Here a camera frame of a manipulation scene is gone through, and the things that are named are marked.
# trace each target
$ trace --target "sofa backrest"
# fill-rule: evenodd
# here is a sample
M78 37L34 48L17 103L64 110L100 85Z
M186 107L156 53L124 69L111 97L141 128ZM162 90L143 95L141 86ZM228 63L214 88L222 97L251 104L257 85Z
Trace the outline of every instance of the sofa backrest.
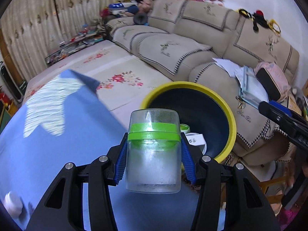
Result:
M253 22L241 16L223 58L251 68L260 61L275 62L291 84L298 67L298 51L272 30L260 25L258 28L254 32Z
M155 0L149 15L149 26L173 33L186 0Z
M174 34L192 38L213 47L222 57L233 35L240 15L216 4L187 1Z
M259 61L275 62L292 83L299 53L272 30L259 27L239 13L211 3L192 0L155 0L148 23L212 47L220 58L255 68Z

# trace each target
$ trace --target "speaker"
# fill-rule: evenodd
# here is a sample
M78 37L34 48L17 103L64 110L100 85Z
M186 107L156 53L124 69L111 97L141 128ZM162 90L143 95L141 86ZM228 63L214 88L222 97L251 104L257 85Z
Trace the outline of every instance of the speaker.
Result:
M18 103L21 103L23 101L23 94L18 88L17 84L14 82L10 72L5 66L5 63L2 61L0 61L0 76L10 90L12 96L15 98L15 100Z

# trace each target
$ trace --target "blue bedsheet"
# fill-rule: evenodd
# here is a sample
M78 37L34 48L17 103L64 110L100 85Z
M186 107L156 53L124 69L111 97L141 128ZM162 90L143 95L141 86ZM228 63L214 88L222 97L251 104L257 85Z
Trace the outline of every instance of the blue bedsheet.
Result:
M66 70L47 83L11 119L0 136L0 199L15 191L25 209L18 220L28 221L28 203L37 206L50 183L67 162L91 163L118 145L127 131L97 99L98 85L89 77ZM109 187L119 231L188 231L198 195L182 185L170 195L132 193L125 175ZM90 230L87 185L84 225Z

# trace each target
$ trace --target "sofa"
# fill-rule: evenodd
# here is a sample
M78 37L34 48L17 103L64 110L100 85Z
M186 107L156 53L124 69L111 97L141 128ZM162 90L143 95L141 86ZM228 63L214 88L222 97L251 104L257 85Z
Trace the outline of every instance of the sofa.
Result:
M213 61L224 58L252 68L259 61L275 62L291 84L299 53L282 37L260 25L255 32L252 20L231 9L192 0L155 0L148 26L134 25L132 17L106 26L114 43L173 81L195 82L217 92L236 119L233 152L248 165L290 160L286 134L243 102L239 82Z

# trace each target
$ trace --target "clear plastic cup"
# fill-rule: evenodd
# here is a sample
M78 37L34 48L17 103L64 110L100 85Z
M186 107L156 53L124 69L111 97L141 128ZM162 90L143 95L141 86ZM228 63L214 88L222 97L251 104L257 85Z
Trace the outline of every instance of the clear plastic cup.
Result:
M181 189L181 135L176 111L132 112L127 137L126 189L171 194Z

